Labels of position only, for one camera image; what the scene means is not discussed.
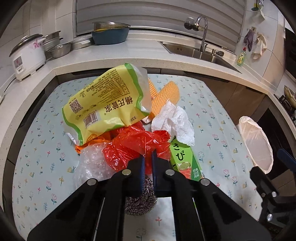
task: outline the red plastic bag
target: red plastic bag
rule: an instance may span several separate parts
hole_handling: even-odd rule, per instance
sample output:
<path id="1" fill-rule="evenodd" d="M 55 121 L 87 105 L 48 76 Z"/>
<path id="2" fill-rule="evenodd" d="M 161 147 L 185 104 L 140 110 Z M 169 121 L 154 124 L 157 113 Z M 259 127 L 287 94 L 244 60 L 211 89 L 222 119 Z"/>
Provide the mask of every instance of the red plastic bag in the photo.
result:
<path id="1" fill-rule="evenodd" d="M 145 157 L 145 174 L 151 174 L 151 154 L 155 149 L 158 157 L 170 160 L 169 133 L 145 131 L 142 130 L 143 125 L 138 123 L 121 130 L 121 133 L 103 149 L 106 162 L 117 172 L 125 169 L 130 160 L 141 154 Z"/>

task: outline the yellow plastic package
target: yellow plastic package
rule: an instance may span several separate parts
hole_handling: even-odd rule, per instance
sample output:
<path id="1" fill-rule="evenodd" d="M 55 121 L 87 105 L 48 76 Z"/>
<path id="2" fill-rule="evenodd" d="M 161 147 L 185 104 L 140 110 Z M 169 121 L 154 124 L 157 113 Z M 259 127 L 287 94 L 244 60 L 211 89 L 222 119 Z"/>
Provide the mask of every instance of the yellow plastic package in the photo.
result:
<path id="1" fill-rule="evenodd" d="M 106 131 L 130 126 L 151 112 L 147 70 L 112 68 L 72 96 L 62 108 L 64 129 L 76 145 Z"/>

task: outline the chrome faucet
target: chrome faucet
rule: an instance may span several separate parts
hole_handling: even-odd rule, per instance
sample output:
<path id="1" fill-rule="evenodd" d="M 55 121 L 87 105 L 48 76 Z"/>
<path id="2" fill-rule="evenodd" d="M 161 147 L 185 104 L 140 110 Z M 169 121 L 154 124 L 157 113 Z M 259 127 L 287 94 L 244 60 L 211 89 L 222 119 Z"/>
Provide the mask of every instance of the chrome faucet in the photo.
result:
<path id="1" fill-rule="evenodd" d="M 200 27 L 200 20 L 201 19 L 204 19 L 205 21 L 205 28 L 204 28 L 204 33 L 203 33 L 203 36 L 202 36 L 202 43 L 201 43 L 201 46 L 200 46 L 200 52 L 204 52 L 205 51 L 205 47 L 207 47 L 207 44 L 205 44 L 205 37 L 207 35 L 207 18 L 205 16 L 202 16 L 200 15 L 197 20 L 194 22 L 194 19 L 193 18 L 187 18 L 185 23 L 184 23 L 184 27 L 188 30 L 190 29 L 193 29 L 194 31 L 199 31 L 199 30 L 202 30 L 202 28 Z"/>

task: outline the crumpled tissue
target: crumpled tissue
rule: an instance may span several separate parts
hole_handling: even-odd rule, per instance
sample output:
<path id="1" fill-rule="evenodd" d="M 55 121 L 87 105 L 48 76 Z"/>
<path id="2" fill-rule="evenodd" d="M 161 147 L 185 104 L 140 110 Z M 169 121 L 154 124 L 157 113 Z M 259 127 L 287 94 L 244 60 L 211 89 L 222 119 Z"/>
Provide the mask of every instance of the crumpled tissue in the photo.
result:
<path id="1" fill-rule="evenodd" d="M 170 134 L 169 141 L 176 136 L 179 142 L 194 146 L 194 129 L 185 110 L 175 106 L 169 100 L 152 120 L 151 130 L 166 130 Z"/>

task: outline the purple cloth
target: purple cloth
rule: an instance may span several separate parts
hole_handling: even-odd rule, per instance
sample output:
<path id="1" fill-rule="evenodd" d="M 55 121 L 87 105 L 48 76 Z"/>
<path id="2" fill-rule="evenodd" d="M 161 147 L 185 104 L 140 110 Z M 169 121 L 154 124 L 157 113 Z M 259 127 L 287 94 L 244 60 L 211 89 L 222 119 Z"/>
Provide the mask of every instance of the purple cloth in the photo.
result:
<path id="1" fill-rule="evenodd" d="M 254 31 L 249 29 L 248 33 L 244 37 L 244 43 L 248 45 L 249 52 L 251 51 L 253 46 L 253 38 L 254 38 Z"/>

